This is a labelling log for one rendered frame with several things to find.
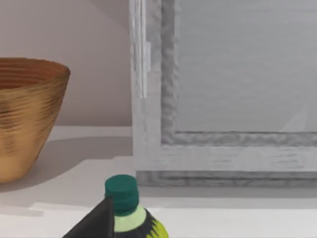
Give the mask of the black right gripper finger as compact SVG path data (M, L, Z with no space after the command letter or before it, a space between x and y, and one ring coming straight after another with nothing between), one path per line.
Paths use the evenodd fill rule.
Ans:
M115 238L113 197L105 197L62 238Z

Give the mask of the green bottle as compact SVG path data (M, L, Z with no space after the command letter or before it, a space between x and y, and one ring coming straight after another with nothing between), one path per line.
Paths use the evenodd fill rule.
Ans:
M105 181L105 197L113 198L115 238L170 238L164 225L139 203L135 177L114 175Z

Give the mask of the grey cabinet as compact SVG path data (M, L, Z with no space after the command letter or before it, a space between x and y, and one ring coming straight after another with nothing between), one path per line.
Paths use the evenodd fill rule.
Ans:
M317 187L317 132L176 129L180 0L129 0L133 155L142 186Z

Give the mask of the brown woven basket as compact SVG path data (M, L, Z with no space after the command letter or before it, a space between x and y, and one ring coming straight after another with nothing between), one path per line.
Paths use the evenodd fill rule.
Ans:
M69 78L55 61L0 58L0 183L21 179L37 161Z

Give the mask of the grey cabinet door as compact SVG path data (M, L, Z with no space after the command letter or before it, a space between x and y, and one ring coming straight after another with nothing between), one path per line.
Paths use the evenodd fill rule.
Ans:
M317 0L162 0L161 141L317 146Z

